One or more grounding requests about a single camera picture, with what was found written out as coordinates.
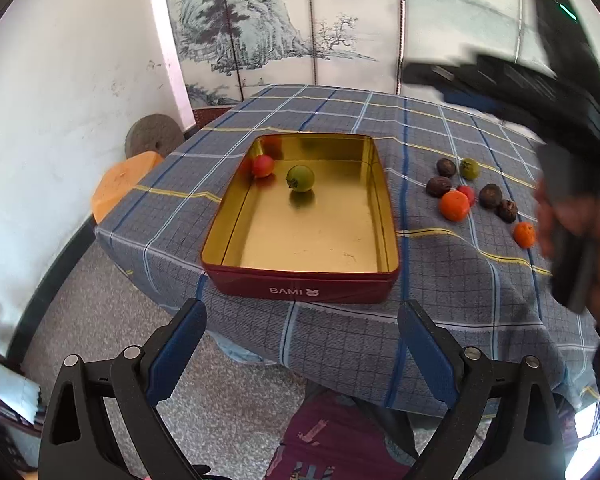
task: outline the orange stool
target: orange stool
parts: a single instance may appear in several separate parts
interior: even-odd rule
[[[158,153],[144,152],[107,171],[91,197],[91,210],[96,223],[99,224],[122,197],[163,160]]]

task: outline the metal screw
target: metal screw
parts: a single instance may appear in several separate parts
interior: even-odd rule
[[[140,347],[128,346],[127,348],[125,348],[125,351],[122,352],[122,355],[127,359],[135,359],[140,355]]]
[[[528,355],[525,357],[525,364],[529,368],[538,368],[540,366],[540,361],[538,361],[537,357],[534,357],[533,355]]]
[[[76,354],[71,354],[64,358],[64,366],[74,366],[77,362],[78,356]]]
[[[464,356],[467,359],[471,359],[471,361],[477,361],[480,359],[481,355],[482,352],[480,352],[480,350],[478,350],[475,346],[468,346],[464,349]]]

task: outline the red tomato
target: red tomato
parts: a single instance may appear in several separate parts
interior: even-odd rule
[[[258,155],[253,159],[251,173],[256,178],[264,178],[273,172],[273,159],[269,155]]]
[[[473,207],[475,204],[475,191],[469,186],[458,186],[458,191],[467,197],[469,207]]]

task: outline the plaid tablecloth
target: plaid tablecloth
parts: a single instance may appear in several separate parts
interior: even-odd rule
[[[245,150],[257,136],[298,131],[357,132],[376,140],[402,262],[382,304],[236,298],[220,294],[204,274],[200,249]],[[453,224],[424,191],[441,156],[470,156],[482,165],[472,186],[498,184],[517,202],[520,218],[535,222],[534,144],[497,123],[423,101],[270,86],[169,155],[104,219],[97,238],[134,285],[168,312],[191,296],[202,299],[211,330],[340,392],[414,412],[445,411],[398,336],[398,306],[415,298],[462,346],[501,360],[538,356],[552,387],[579,407],[596,397],[591,359],[598,337],[591,317],[554,301],[547,261],[537,247],[521,250],[512,226],[480,206]]]

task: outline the human hand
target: human hand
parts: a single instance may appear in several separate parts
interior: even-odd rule
[[[600,200],[593,197],[570,198],[555,206],[551,206],[546,197],[544,180],[538,183],[535,193],[538,207],[536,218],[538,218],[538,243],[542,256],[552,258],[554,256],[554,244],[551,238],[555,219],[557,219],[567,231],[580,236],[590,229],[590,236],[598,244],[598,268],[594,282],[589,291],[587,308],[596,319],[600,327]]]

